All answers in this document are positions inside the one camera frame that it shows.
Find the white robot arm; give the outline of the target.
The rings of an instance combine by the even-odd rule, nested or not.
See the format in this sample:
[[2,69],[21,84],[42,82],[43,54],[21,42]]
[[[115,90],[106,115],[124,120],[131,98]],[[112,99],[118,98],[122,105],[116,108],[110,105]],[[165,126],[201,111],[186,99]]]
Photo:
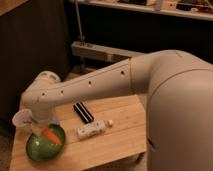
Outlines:
[[188,52],[148,53],[66,82],[42,72],[22,100],[43,124],[59,104],[141,93],[148,171],[213,171],[213,64]]

